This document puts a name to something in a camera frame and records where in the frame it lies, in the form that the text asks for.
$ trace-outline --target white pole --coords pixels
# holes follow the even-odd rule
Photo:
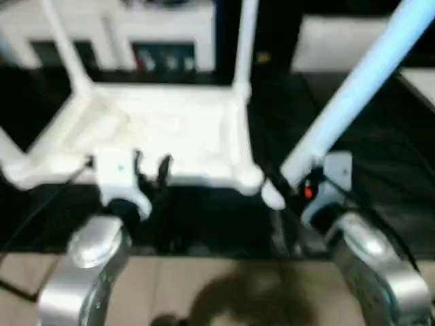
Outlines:
[[[42,0],[47,19],[52,27],[56,47],[68,71],[71,87],[76,92],[88,92],[92,81],[86,74],[77,50],[69,39],[59,12],[52,0]]]
[[[365,105],[394,72],[435,17],[435,0],[404,0],[386,30],[351,72],[319,117],[281,165],[281,173],[297,187],[317,158],[326,155]],[[262,190],[266,202],[282,206],[270,181]]]
[[[250,92],[249,79],[256,36],[257,11],[258,0],[243,0],[233,87],[248,92]]]

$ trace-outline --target white cabinet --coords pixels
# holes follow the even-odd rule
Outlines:
[[[210,0],[174,8],[126,7],[121,0],[58,0],[57,5],[70,38],[89,61],[85,65],[136,70],[164,61],[169,70],[181,65],[185,70],[214,70],[215,10]],[[37,68],[60,62],[40,0],[5,7],[0,31],[20,65]]]

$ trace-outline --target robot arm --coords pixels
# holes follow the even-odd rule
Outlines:
[[[119,218],[91,217],[73,235],[65,259],[39,296],[39,325],[104,325],[112,285],[130,246]]]

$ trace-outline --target black cable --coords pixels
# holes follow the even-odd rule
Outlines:
[[[90,161],[87,162],[83,167],[81,167],[78,171],[73,173],[70,178],[60,185],[58,189],[53,192],[50,196],[48,196],[43,202],[41,202],[36,208],[32,209],[31,212],[23,219],[24,221],[16,228],[15,232],[11,235],[11,237],[6,241],[6,243],[1,247],[0,251],[2,254],[0,255],[0,265],[3,263],[4,259],[6,258],[8,252],[10,251],[10,247],[13,245],[14,241],[17,239],[17,237],[20,235],[20,233],[23,231],[23,229],[26,228],[26,226],[37,216],[37,214],[44,209],[55,197],[57,197],[67,186],[71,185],[83,172],[86,168],[88,168],[90,164]],[[38,293],[27,293],[26,291],[23,291],[14,285],[1,280],[0,279],[0,288],[3,290],[6,290],[10,292],[11,294],[26,300],[31,303],[35,303],[37,301]]]
[[[392,238],[394,242],[396,243],[397,247],[400,248],[403,254],[406,255],[406,258],[408,259],[409,263],[412,265],[412,267],[421,274],[421,270],[418,266],[417,260],[415,259],[415,256],[412,254],[411,250],[409,249],[408,245],[405,243],[403,238],[397,233],[397,231],[384,220],[376,212],[375,209],[372,209],[370,205],[365,203],[361,198],[356,196],[355,194],[352,194],[351,192],[348,192],[347,190],[343,189],[341,186],[333,182],[333,180],[327,178],[325,176],[325,180],[330,183],[333,187],[335,187],[344,197],[346,197],[348,200],[351,200],[355,202],[362,210],[364,210],[366,213],[369,214],[369,217],[371,217],[372,222],[381,229],[382,232],[385,232],[387,237]]]
[[[74,172],[66,182],[61,184],[58,189],[53,192],[50,196],[48,196],[43,202],[41,202],[36,208],[32,209],[31,212],[23,219],[24,221],[15,229],[15,232],[11,235],[8,241],[0,248],[0,264],[4,260],[5,256],[7,255],[8,249],[10,246],[14,243],[16,238],[20,235],[20,233],[23,231],[23,229],[35,218],[35,216],[42,211],[55,197],[57,197],[66,187],[71,185],[82,173],[83,171],[88,167],[88,162],[83,165],[79,170]]]

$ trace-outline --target white bracket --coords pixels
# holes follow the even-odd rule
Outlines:
[[[150,216],[151,202],[137,182],[136,151],[100,147],[94,151],[94,169],[104,206],[113,199],[124,199],[137,206],[141,220]]]

